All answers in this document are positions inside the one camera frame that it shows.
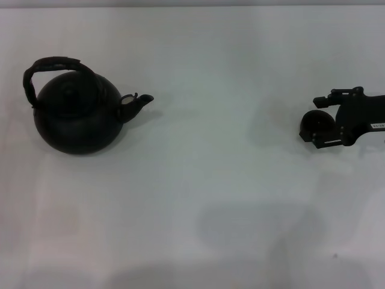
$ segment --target white backdrop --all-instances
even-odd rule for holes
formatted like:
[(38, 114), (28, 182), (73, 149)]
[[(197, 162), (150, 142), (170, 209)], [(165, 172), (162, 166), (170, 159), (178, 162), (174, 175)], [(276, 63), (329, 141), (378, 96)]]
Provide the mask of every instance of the white backdrop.
[(385, 0), (0, 0), (0, 7), (169, 7), (372, 4), (385, 4)]
[[(385, 92), (384, 27), (385, 7), (0, 10), (0, 288), (385, 288), (384, 149), (298, 136), (315, 96)], [(58, 153), (22, 87), (51, 55), (155, 100), (103, 152)]]

